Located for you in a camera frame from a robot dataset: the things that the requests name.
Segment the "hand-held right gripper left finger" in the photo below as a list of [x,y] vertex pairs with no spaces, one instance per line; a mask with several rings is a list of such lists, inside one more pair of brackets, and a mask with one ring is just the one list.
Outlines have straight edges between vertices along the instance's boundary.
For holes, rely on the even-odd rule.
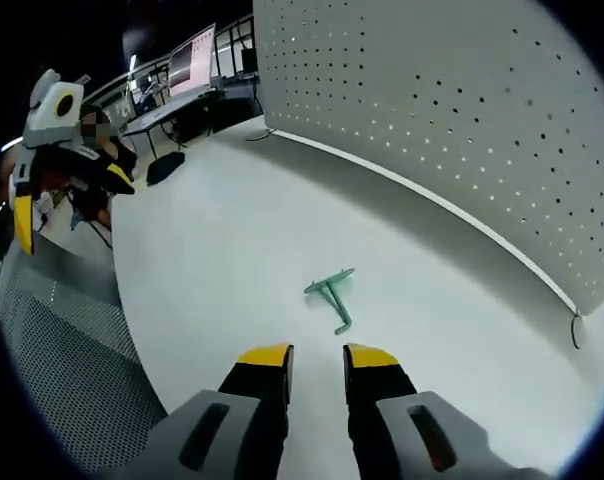
[[162,420],[128,479],[275,479],[288,435],[294,346],[243,353],[216,390]]

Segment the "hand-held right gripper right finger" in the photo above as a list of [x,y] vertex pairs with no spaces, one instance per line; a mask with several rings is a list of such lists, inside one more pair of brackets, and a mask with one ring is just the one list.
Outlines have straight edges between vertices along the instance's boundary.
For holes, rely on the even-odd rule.
[[348,433],[363,479],[480,479],[488,435],[433,392],[418,391],[399,361],[343,346]]

